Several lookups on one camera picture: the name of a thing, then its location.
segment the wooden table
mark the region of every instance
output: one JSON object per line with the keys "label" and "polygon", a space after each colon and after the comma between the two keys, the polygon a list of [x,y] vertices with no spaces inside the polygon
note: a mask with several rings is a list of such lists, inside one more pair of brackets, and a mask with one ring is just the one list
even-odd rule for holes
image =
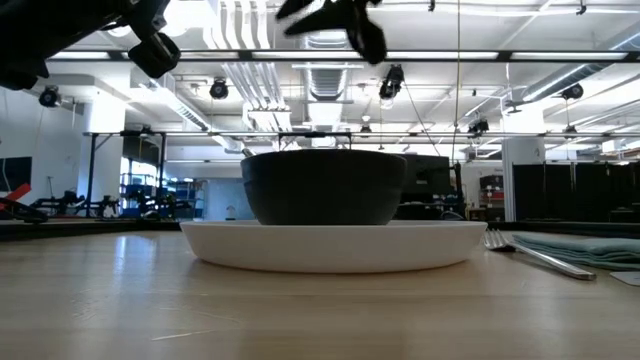
{"label": "wooden table", "polygon": [[640,288],[520,256],[338,276],[217,267],[178,232],[2,243],[0,358],[640,357]]}

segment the black partition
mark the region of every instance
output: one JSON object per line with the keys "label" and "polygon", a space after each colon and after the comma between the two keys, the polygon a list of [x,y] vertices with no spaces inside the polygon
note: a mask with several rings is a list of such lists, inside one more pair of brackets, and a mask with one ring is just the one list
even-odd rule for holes
{"label": "black partition", "polygon": [[543,168],[545,216],[551,219],[574,220],[573,166],[547,164]]}
{"label": "black partition", "polygon": [[518,221],[637,222],[640,165],[513,165]]}
{"label": "black partition", "polygon": [[544,218],[544,167],[542,165],[513,166],[516,219]]}
{"label": "black partition", "polygon": [[608,167],[608,164],[576,165],[576,220],[609,221],[609,211],[612,209]]}

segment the black bowl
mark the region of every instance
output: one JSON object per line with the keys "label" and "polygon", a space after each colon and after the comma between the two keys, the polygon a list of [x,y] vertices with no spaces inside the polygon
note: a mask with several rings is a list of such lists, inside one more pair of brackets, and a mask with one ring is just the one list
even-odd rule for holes
{"label": "black bowl", "polygon": [[406,161],[372,151],[308,149],[242,160],[249,205],[263,225],[385,225]]}

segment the folded napkin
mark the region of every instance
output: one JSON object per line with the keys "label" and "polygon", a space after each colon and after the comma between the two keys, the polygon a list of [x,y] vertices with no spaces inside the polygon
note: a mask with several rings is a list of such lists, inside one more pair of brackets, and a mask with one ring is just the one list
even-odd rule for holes
{"label": "folded napkin", "polygon": [[514,234],[513,239],[531,250],[573,264],[611,270],[640,270],[640,240],[563,239],[543,234]]}

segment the utensil handle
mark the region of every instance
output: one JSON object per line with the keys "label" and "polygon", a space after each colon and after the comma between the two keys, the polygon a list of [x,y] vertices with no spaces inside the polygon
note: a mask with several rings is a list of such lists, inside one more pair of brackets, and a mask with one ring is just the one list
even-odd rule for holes
{"label": "utensil handle", "polygon": [[544,261],[545,263],[551,265],[556,270],[560,271],[565,275],[571,276],[572,278],[576,278],[579,280],[595,280],[596,279],[596,274],[580,269],[579,267],[568,264],[562,260],[558,260],[549,255],[545,255],[535,250],[531,250],[528,247],[522,246],[515,242],[512,242],[509,245],[522,251],[525,254],[531,255],[536,259]]}

